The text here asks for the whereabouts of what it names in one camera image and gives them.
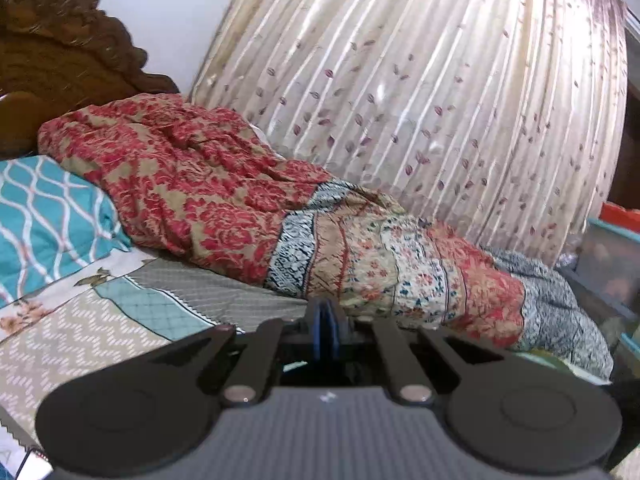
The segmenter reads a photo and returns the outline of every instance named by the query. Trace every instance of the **red floral fabric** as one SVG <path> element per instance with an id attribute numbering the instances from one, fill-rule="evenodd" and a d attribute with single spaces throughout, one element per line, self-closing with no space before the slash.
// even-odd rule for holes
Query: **red floral fabric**
<path id="1" fill-rule="evenodd" d="M 140 94 L 44 124 L 40 152 L 103 188 L 127 234 L 220 274 L 350 314 L 445 323 L 500 346 L 522 332 L 519 280 L 388 196 L 283 160 L 242 117 Z"/>

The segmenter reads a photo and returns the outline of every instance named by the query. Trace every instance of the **beige curtain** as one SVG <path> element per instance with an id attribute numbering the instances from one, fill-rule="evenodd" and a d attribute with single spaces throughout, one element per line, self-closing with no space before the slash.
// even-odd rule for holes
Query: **beige curtain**
<path id="1" fill-rule="evenodd" d="M 625 13 L 619 0 L 234 0 L 192 99 L 472 242 L 552 263 L 614 173 Z"/>

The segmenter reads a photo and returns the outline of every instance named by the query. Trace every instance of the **headboard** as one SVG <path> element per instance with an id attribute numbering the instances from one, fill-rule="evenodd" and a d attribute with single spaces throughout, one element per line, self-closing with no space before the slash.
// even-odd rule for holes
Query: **headboard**
<path id="1" fill-rule="evenodd" d="M 36 150 L 38 127 L 89 104 L 174 93 L 99 0 L 0 0 L 0 158 Z"/>

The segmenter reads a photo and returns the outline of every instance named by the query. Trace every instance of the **teal pillow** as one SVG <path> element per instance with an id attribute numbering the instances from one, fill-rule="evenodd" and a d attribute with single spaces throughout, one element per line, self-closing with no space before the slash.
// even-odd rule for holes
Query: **teal pillow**
<path id="1" fill-rule="evenodd" d="M 0 307 L 130 247 L 98 187 L 48 156 L 0 161 Z"/>

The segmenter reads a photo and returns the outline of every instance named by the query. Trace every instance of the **silver bolt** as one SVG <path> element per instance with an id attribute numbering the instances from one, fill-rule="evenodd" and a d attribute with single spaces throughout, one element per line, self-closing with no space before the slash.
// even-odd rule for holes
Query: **silver bolt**
<path id="1" fill-rule="evenodd" d="M 254 400 L 255 390 L 251 386 L 235 384 L 225 390 L 225 399 L 229 402 L 249 402 Z"/>
<path id="2" fill-rule="evenodd" d="M 431 389 L 422 384 L 408 384 L 400 390 L 400 397 L 409 402 L 426 402 L 432 395 Z"/>

